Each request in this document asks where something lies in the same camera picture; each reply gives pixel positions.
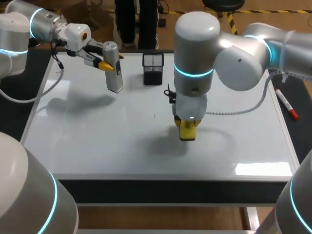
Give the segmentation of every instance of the black mesh pen holder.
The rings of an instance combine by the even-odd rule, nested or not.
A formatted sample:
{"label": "black mesh pen holder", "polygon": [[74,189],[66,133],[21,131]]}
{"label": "black mesh pen holder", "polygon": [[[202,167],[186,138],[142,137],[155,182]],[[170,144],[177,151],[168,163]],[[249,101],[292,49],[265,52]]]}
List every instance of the black mesh pen holder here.
{"label": "black mesh pen holder", "polygon": [[144,85],[162,85],[164,53],[143,54]]}

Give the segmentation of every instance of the person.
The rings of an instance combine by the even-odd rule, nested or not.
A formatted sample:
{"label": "person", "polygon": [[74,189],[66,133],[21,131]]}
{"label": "person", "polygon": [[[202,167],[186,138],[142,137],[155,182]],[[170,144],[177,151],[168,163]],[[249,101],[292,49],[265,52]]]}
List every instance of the person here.
{"label": "person", "polygon": [[[158,49],[158,0],[139,0],[138,49]],[[117,31],[123,48],[135,48],[136,12],[134,0],[115,0]]]}

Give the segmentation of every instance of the white table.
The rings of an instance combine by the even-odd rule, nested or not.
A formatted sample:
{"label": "white table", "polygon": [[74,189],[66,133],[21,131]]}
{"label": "white table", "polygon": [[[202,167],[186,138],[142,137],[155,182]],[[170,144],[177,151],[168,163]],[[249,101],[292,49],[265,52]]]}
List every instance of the white table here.
{"label": "white table", "polygon": [[[124,57],[124,87],[115,94],[107,90],[104,72],[58,55],[64,77],[35,103],[21,140],[57,179],[287,182],[299,167],[272,84],[257,110],[207,115],[196,140],[184,142],[163,94],[167,83],[174,88],[173,54],[165,54],[161,86],[143,85],[142,54]],[[58,71],[51,59],[40,93]],[[214,73],[208,110],[254,106],[267,76],[252,90],[236,92]]]}

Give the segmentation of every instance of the robotic arm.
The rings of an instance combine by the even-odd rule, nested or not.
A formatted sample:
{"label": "robotic arm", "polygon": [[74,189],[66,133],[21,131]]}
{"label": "robotic arm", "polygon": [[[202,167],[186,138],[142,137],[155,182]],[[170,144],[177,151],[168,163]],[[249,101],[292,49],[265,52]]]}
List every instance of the robotic arm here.
{"label": "robotic arm", "polygon": [[[91,38],[88,25],[67,24],[63,16],[21,0],[13,0],[7,5],[5,14],[0,15],[0,25],[1,67],[6,67],[1,71],[0,78],[23,72],[29,37],[33,37],[64,46],[68,55],[81,57],[85,65],[105,71],[109,90],[118,93],[122,89],[117,44],[113,41],[95,41]],[[104,60],[90,52],[102,54]]]}
{"label": "robotic arm", "polygon": [[312,35],[283,31],[267,24],[249,25],[242,35],[220,31],[209,13],[191,12],[175,26],[175,123],[181,140],[195,140],[206,114],[213,71],[229,88],[255,87],[266,69],[312,75]]}

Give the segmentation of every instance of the marker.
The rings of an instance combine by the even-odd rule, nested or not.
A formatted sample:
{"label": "marker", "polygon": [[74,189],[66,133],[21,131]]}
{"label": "marker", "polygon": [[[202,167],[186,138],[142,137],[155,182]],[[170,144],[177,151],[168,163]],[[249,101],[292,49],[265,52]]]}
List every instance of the marker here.
{"label": "marker", "polygon": [[289,104],[289,102],[287,101],[287,99],[284,97],[284,95],[282,94],[282,92],[279,89],[275,89],[275,93],[276,95],[279,97],[279,99],[282,101],[282,103],[285,105],[285,107],[287,108],[287,110],[289,111],[289,113],[291,114],[292,118],[294,120],[298,120],[299,116],[297,115],[296,111],[294,111],[294,109],[292,108],[292,106]]}

